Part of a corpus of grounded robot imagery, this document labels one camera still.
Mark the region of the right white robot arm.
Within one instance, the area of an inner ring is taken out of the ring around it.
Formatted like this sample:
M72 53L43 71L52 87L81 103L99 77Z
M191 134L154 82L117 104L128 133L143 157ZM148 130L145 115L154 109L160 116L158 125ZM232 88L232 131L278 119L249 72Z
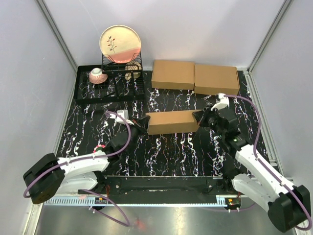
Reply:
M193 112L200 127L210 128L220 138L222 149L249 170L256 180L238 169L225 173L222 181L224 192L240 192L267 212L274 227L285 233L299 224L311 221L311 198L309 190L296 186L281 175L245 137L238 128L239 122L229 108L207 107Z

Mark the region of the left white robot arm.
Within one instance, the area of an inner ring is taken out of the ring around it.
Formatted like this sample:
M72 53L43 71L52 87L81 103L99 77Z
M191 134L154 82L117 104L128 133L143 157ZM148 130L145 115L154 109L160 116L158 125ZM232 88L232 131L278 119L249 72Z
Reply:
M77 193L92 190L100 194L105 190L105 181L97 175L121 161L124 153L148 132L150 116L126 119L122 113L105 112L125 128L111 138L105 146L92 153L76 157L56 157L54 153L44 155L24 175L26 189L24 198L33 204L41 204L56 194Z

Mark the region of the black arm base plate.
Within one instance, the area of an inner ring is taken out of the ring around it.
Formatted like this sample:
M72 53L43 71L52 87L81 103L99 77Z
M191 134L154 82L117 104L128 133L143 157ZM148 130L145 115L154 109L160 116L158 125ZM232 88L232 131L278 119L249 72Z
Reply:
M226 178L194 176L100 176L96 186L91 190L109 195L120 195L131 191L239 194Z

